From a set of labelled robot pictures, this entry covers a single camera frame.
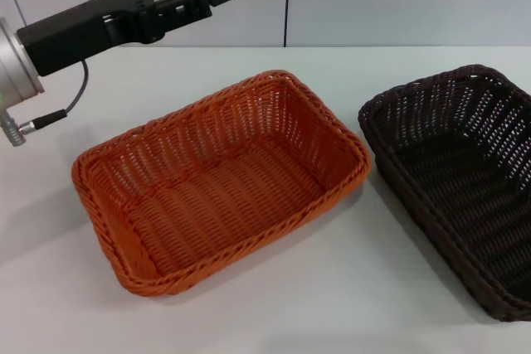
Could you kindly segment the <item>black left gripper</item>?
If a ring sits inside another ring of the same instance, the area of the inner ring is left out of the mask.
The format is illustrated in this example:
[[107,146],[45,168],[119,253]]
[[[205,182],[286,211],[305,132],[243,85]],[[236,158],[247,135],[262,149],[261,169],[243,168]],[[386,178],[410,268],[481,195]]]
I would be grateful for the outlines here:
[[161,38],[154,0],[89,0],[17,31],[39,76],[110,48]]

